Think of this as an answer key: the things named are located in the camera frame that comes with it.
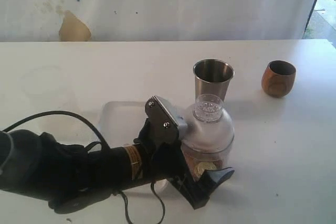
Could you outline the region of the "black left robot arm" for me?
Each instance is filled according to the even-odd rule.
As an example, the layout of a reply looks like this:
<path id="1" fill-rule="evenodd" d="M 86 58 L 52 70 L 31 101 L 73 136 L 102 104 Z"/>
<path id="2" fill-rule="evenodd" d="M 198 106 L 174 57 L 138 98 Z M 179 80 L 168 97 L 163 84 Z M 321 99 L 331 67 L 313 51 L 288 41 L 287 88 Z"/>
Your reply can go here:
<path id="1" fill-rule="evenodd" d="M 212 190 L 209 176 L 196 182 L 178 138 L 155 144 L 153 132 L 146 120 L 132 145 L 111 148 L 103 137 L 65 145 L 49 133 L 12 125 L 1 131 L 1 190 L 47 201 L 54 212 L 67 214 L 167 179 L 193 208 L 203 207 Z"/>

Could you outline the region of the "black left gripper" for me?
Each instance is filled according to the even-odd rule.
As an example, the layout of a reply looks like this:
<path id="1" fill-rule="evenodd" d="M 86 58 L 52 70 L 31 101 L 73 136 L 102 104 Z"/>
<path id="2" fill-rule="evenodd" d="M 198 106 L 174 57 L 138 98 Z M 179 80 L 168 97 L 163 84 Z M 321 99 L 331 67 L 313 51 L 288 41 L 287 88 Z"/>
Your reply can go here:
<path id="1" fill-rule="evenodd" d="M 134 140 L 144 149 L 142 164 L 135 174 L 137 182 L 156 182 L 167 179 L 169 183 L 190 203 L 193 209 L 204 207 L 211 195 L 223 182 L 229 180 L 235 170 L 232 167 L 220 170 L 205 170 L 199 186 L 193 180 L 181 151 L 181 142 L 162 144 L 155 148 L 150 134 L 151 123 L 146 119 L 139 136 Z"/>

